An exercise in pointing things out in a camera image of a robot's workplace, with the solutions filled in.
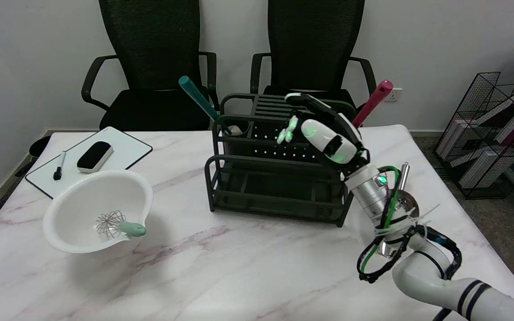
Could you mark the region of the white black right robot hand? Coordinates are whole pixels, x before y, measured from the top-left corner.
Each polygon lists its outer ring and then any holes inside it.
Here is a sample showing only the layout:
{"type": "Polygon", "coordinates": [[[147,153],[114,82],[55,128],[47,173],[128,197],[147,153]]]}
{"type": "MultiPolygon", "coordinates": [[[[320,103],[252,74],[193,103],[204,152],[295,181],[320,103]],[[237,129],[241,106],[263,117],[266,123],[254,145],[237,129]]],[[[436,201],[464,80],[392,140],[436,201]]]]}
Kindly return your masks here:
{"type": "Polygon", "coordinates": [[[284,100],[304,110],[292,110],[277,134],[277,144],[304,138],[315,149],[319,162],[346,177],[370,164],[370,153],[359,130],[343,113],[310,94],[289,93],[284,100]]]}

